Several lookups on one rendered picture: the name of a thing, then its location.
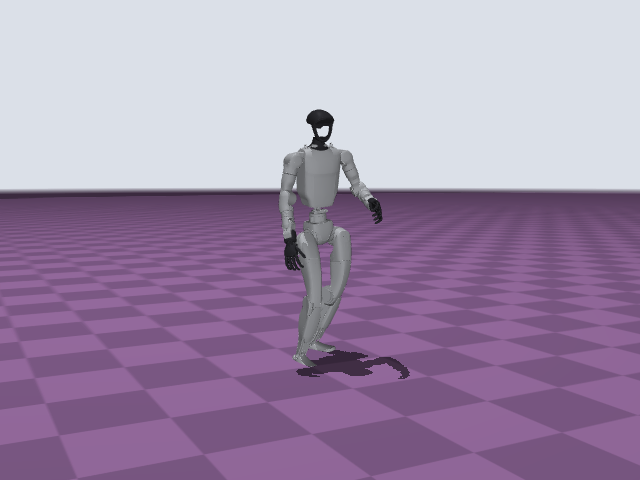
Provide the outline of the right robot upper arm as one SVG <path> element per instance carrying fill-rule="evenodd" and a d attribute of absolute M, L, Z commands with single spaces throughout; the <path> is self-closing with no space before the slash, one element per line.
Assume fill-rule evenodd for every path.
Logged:
<path fill-rule="evenodd" d="M 304 152 L 302 151 L 290 153 L 286 155 L 283 160 L 284 169 L 283 169 L 283 175 L 281 180 L 280 194 L 283 191 L 288 192 L 289 194 L 288 205 L 294 205 L 296 203 L 297 197 L 295 193 L 292 192 L 292 188 L 296 180 L 297 169 L 302 166 L 303 160 L 304 160 Z"/>

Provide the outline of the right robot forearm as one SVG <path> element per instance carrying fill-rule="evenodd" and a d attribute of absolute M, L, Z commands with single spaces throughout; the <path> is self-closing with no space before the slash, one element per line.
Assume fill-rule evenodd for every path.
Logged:
<path fill-rule="evenodd" d="M 287 191 L 281 192 L 279 196 L 279 211 L 282 217 L 282 229 L 284 239 L 291 238 L 291 230 L 295 230 L 294 208 L 288 205 L 289 194 Z M 295 231 L 296 232 L 296 231 Z"/>

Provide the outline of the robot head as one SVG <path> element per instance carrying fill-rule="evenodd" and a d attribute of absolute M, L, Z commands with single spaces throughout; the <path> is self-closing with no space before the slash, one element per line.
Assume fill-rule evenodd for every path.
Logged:
<path fill-rule="evenodd" d="M 329 140 L 332 133 L 332 126 L 334 123 L 334 118 L 332 117 L 332 115 L 324 110 L 314 110 L 309 113 L 306 122 L 312 126 L 315 135 L 315 137 L 313 137 L 312 143 L 308 147 L 310 147 L 312 144 L 315 144 L 318 147 L 311 147 L 312 149 L 320 151 L 327 150 L 328 147 L 325 147 L 324 144 Z M 323 126 L 329 126 L 328 135 L 326 137 L 319 137 L 316 128 L 320 129 Z"/>

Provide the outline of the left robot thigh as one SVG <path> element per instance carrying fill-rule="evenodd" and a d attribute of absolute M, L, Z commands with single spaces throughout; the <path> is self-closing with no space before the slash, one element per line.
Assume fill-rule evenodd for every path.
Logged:
<path fill-rule="evenodd" d="M 322 288 L 322 298 L 325 304 L 333 304 L 341 297 L 351 267 L 351 237 L 344 228 L 333 226 L 333 239 L 328 242 L 333 246 L 330 254 L 331 284 Z"/>

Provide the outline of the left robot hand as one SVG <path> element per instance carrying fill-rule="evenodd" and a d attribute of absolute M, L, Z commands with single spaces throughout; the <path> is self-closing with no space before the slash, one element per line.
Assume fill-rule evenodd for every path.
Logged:
<path fill-rule="evenodd" d="M 373 220 L 375 221 L 379 219 L 378 221 L 375 222 L 375 224 L 380 223 L 383 218 L 382 218 L 382 211 L 381 211 L 381 206 L 379 201 L 377 201 L 375 198 L 370 198 L 368 199 L 368 202 L 369 202 L 369 208 L 371 212 L 375 212 L 375 214 L 373 214 L 372 217 L 377 215 L 377 217 L 374 218 Z"/>

